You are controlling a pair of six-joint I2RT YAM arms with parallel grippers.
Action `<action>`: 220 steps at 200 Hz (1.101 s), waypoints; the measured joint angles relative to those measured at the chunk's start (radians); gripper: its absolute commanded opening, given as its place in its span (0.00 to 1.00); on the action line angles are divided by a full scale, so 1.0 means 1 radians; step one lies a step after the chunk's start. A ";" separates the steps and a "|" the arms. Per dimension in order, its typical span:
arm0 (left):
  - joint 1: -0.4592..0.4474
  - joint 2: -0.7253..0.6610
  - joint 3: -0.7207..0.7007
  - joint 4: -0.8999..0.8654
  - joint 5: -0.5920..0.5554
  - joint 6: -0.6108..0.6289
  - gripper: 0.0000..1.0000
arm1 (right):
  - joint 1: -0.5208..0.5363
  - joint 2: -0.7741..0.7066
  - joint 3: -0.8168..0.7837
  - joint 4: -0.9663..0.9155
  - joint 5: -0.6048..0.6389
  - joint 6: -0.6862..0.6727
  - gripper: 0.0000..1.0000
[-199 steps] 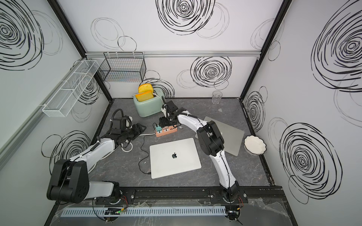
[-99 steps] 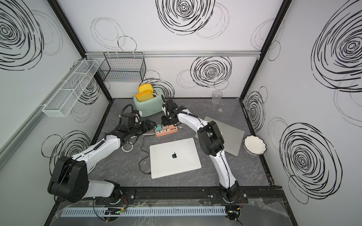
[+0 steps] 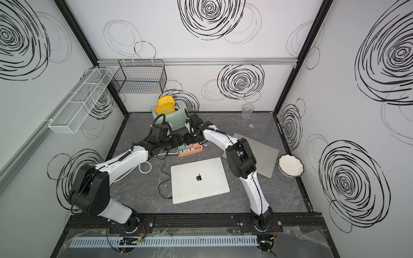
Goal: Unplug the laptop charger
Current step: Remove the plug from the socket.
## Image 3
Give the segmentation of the orange power strip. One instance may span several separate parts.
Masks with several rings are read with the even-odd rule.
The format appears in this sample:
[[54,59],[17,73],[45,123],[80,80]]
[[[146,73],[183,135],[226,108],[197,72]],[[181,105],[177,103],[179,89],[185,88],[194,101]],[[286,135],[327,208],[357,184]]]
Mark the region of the orange power strip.
[[203,151],[203,146],[200,144],[186,145],[186,151],[184,153],[179,153],[179,157],[185,157],[188,155],[196,154]]

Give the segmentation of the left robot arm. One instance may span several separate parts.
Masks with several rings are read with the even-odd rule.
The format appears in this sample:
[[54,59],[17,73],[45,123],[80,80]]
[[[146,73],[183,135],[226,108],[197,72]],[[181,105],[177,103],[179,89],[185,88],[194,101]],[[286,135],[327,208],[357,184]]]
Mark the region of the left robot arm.
[[157,116],[148,135],[142,141],[132,143],[125,153],[94,166],[85,164],[80,167],[68,195],[69,204],[90,216],[114,221],[127,232],[134,232],[140,226],[136,212],[111,198],[110,186],[140,164],[158,157],[163,151],[168,153],[180,143],[180,137],[172,133],[166,122],[166,116]]

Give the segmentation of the teal charger adapter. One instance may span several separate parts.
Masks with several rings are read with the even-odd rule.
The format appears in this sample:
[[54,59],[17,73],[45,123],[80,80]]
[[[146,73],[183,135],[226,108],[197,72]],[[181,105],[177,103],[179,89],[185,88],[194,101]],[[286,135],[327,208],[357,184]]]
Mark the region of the teal charger adapter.
[[186,145],[183,144],[177,147],[179,153],[184,153],[186,151]]

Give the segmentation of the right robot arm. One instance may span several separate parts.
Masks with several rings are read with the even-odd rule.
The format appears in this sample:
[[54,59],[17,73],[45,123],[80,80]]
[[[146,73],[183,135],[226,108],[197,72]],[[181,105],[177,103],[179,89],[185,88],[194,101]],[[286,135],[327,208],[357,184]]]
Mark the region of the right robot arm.
[[259,184],[257,160],[248,141],[229,136],[213,123],[204,122],[197,114],[186,119],[185,127],[188,130],[185,141],[188,143],[208,141],[225,151],[231,173],[240,179],[247,193],[256,228],[264,232],[271,227],[274,213]]

